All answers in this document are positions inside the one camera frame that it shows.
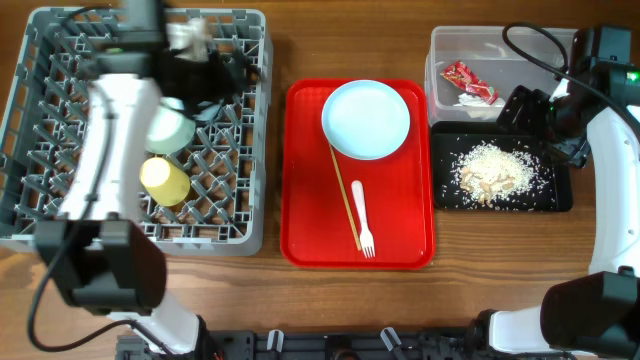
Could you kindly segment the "wooden chopstick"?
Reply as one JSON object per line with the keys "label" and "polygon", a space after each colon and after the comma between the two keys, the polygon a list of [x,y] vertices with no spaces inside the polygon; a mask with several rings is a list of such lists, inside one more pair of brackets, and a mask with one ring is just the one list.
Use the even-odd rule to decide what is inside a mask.
{"label": "wooden chopstick", "polygon": [[345,207],[345,210],[346,210],[346,213],[347,213],[349,225],[350,225],[351,232],[352,232],[352,235],[353,235],[353,238],[354,238],[354,242],[356,244],[357,250],[361,251],[362,247],[361,247],[359,235],[357,233],[354,217],[353,217],[353,214],[352,214],[352,211],[351,211],[351,206],[350,206],[350,203],[349,203],[349,199],[348,199],[348,196],[347,196],[347,193],[346,193],[346,188],[345,188],[345,185],[344,185],[344,182],[343,182],[343,179],[342,179],[342,174],[341,174],[341,171],[340,171],[339,163],[337,161],[333,146],[331,144],[328,144],[328,146],[329,146],[329,151],[330,151],[330,155],[331,155],[334,171],[335,171],[335,174],[336,174],[336,177],[337,177],[337,181],[338,181],[338,184],[339,184],[341,197],[342,197],[342,200],[343,200],[343,203],[344,203],[344,207]]}

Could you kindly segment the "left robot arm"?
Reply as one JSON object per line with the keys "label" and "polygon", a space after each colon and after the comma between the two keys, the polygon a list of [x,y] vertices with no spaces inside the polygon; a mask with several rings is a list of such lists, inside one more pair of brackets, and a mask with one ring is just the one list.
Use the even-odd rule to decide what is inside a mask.
{"label": "left robot arm", "polygon": [[162,1],[126,1],[125,24],[89,63],[89,125],[57,218],[41,220],[36,251],[64,302],[126,325],[164,359],[220,359],[202,317],[167,290],[164,253],[139,225],[145,142],[165,97],[194,115],[263,78],[241,50],[197,57],[175,49]]}

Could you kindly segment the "green bowl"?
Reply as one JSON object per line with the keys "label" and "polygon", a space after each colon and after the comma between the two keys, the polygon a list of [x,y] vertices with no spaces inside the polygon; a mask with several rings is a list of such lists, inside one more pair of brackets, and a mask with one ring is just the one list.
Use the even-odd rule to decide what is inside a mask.
{"label": "green bowl", "polygon": [[183,102],[163,97],[146,137],[145,149],[160,155],[175,153],[187,146],[196,131],[196,124],[183,114]]}

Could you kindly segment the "white plastic fork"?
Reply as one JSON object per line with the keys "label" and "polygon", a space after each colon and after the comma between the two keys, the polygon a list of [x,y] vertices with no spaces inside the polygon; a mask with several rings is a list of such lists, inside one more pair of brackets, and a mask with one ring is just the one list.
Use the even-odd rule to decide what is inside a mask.
{"label": "white plastic fork", "polygon": [[365,201],[363,184],[359,180],[355,180],[351,184],[351,189],[352,189],[354,204],[356,207],[356,211],[357,211],[359,223],[360,223],[360,234],[359,234],[360,245],[361,245],[364,256],[366,258],[371,259],[376,256],[375,243],[374,243],[373,234],[371,233],[368,226],[366,201]]}

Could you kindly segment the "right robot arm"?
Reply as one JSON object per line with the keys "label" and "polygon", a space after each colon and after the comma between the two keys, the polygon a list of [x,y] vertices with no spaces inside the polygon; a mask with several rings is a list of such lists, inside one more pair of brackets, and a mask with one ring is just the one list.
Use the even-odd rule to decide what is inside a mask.
{"label": "right robot arm", "polygon": [[515,53],[564,81],[549,97],[517,87],[499,127],[537,138],[562,163],[594,163],[596,235],[587,275],[557,284],[536,307],[487,311],[485,345],[511,358],[639,356],[639,69],[631,31],[600,25],[574,34],[555,68]]}

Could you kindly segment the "red snack wrapper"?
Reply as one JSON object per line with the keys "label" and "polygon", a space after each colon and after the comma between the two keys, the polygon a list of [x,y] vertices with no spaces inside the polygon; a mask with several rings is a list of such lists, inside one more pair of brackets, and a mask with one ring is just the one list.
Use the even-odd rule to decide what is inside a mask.
{"label": "red snack wrapper", "polygon": [[462,61],[447,66],[440,75],[465,93],[478,96],[488,105],[493,105],[498,99],[498,92]]}

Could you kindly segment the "yellow cup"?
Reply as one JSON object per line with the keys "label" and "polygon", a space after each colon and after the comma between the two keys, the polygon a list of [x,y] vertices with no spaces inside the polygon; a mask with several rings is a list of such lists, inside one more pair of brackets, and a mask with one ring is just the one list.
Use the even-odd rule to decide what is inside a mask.
{"label": "yellow cup", "polygon": [[141,166],[139,178],[147,193],[161,206],[177,205],[190,192],[187,174],[164,158],[147,159]]}

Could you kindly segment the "light blue plate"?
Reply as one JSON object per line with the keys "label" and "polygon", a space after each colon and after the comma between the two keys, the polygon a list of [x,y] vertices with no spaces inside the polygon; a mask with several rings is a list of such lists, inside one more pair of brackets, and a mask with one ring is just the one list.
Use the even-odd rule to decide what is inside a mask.
{"label": "light blue plate", "polygon": [[379,160],[396,152],[409,135],[407,103],[392,87],[374,80],[339,86],[325,101],[321,126],[329,144],[356,160]]}

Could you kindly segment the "small light blue bowl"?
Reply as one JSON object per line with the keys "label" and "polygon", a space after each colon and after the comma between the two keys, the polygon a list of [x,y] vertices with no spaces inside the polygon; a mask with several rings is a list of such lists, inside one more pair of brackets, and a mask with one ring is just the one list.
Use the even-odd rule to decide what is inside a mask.
{"label": "small light blue bowl", "polygon": [[193,120],[197,123],[212,124],[218,119],[221,107],[221,103],[202,103]]}

